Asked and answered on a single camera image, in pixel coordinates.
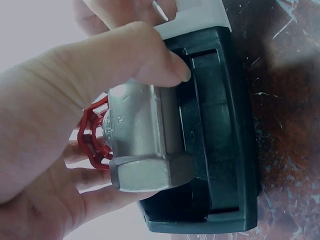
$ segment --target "reflective surface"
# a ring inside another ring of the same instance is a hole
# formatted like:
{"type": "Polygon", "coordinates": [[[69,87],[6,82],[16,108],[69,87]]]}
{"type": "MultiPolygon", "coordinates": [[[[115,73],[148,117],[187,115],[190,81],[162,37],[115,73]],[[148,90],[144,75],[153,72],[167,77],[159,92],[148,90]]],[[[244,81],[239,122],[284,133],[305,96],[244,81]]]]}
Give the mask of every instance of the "reflective surface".
{"type": "Polygon", "coordinates": [[[103,121],[110,142],[112,184],[124,192],[155,192],[194,177],[192,158],[184,152],[174,88],[134,81],[108,92],[109,115],[103,121]]]}

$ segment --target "hexagonal nut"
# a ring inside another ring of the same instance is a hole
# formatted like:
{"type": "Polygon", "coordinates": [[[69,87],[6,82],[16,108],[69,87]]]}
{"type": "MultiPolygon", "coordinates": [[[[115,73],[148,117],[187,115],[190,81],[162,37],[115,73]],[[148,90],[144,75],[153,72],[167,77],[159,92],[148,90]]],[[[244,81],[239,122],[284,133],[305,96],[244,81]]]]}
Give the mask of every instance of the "hexagonal nut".
{"type": "Polygon", "coordinates": [[[116,157],[110,161],[112,185],[123,192],[157,192],[184,185],[195,177],[194,163],[187,154],[116,157]]]}

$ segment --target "red handwheel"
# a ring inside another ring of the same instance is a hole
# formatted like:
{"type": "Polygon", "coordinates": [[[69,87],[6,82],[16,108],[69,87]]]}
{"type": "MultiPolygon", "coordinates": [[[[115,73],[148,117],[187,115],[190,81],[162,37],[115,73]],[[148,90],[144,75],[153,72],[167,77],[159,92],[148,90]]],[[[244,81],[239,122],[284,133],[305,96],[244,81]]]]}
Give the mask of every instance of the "red handwheel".
{"type": "Polygon", "coordinates": [[[102,107],[103,105],[108,105],[108,96],[93,103],[88,109],[83,111],[77,141],[79,146],[87,154],[91,165],[95,169],[109,170],[109,166],[107,164],[103,164],[102,160],[111,160],[113,158],[113,155],[111,154],[112,149],[107,145],[107,143],[101,146],[96,136],[97,128],[102,127],[103,119],[108,111],[108,107],[100,113],[96,113],[94,110],[102,107]],[[85,130],[88,125],[90,127],[90,133],[85,134],[85,130]]]}

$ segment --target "fingernail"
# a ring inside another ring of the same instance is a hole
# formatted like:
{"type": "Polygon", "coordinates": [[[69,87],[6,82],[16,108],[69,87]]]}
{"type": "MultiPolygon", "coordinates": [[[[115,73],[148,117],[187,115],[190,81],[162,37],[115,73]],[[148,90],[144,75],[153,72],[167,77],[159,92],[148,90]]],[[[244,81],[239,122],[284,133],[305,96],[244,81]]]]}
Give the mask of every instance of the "fingernail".
{"type": "Polygon", "coordinates": [[[188,65],[178,55],[170,52],[172,59],[172,66],[175,74],[182,82],[188,82],[191,78],[191,71],[188,65]]]}

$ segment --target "black plastic bracket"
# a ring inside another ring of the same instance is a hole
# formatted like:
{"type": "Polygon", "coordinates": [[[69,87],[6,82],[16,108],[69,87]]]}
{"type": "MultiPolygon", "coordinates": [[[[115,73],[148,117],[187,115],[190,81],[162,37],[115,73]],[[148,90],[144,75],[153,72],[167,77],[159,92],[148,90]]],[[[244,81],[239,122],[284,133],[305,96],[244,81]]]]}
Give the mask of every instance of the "black plastic bracket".
{"type": "Polygon", "coordinates": [[[170,234],[244,232],[257,226],[258,154],[246,78],[227,27],[165,41],[191,69],[176,88],[195,179],[140,201],[148,228],[170,234]]]}

